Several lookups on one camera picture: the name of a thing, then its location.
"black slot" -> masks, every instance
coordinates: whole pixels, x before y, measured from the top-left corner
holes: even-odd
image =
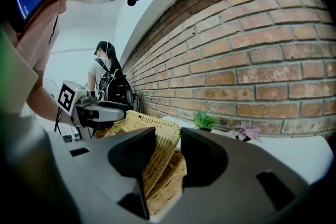
[[[295,199],[295,195],[273,172],[260,173],[257,175],[257,179],[273,202],[277,211],[280,211]]]
[[[70,154],[72,155],[72,157],[76,157],[78,155],[82,155],[82,154],[88,153],[88,152],[90,152],[90,151],[87,148],[82,147],[82,148],[79,148],[77,150],[70,151]]]

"white shirt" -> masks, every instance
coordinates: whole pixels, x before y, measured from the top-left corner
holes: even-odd
[[[103,60],[103,63],[105,64],[105,66],[110,70],[111,60],[107,57],[100,57],[100,59]],[[97,63],[96,60],[92,60],[92,64],[89,67],[88,72],[95,76],[95,78],[96,78],[96,88],[99,87],[100,78],[103,77],[106,73],[106,71],[104,69],[105,68],[102,68],[100,66],[100,64]]]

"wicker basket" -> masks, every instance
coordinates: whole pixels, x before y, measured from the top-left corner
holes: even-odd
[[[162,176],[146,198],[151,216],[156,215],[173,197],[182,193],[182,180],[186,174],[185,160],[181,152],[175,150]]]
[[[96,133],[96,137],[102,138],[146,127],[155,127],[157,135],[155,152],[142,174],[143,189],[147,200],[151,190],[159,182],[175,152],[180,139],[180,127],[175,123],[130,110],[127,111],[125,119],[115,122],[109,129]]]

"person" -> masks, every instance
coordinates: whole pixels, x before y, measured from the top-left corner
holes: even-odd
[[[107,41],[99,42],[94,55],[102,60],[103,66],[106,66],[108,70],[114,72],[116,69],[121,69],[115,48],[111,43]],[[105,73],[104,68],[96,60],[93,60],[88,69],[88,90],[99,89],[100,79]]]
[[[66,0],[46,0],[26,25],[23,33],[16,33],[8,22],[1,27],[20,56],[38,74],[26,103],[37,115],[55,121],[58,105],[43,88],[43,78],[50,51],[59,34],[58,15],[66,10]],[[61,123],[71,124],[63,113]]]

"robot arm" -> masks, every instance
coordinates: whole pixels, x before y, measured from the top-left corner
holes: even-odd
[[[129,107],[124,104],[98,101],[94,91],[73,81],[63,81],[57,99],[63,113],[67,113],[77,128],[80,139],[92,138],[90,129],[102,130],[126,117]]]

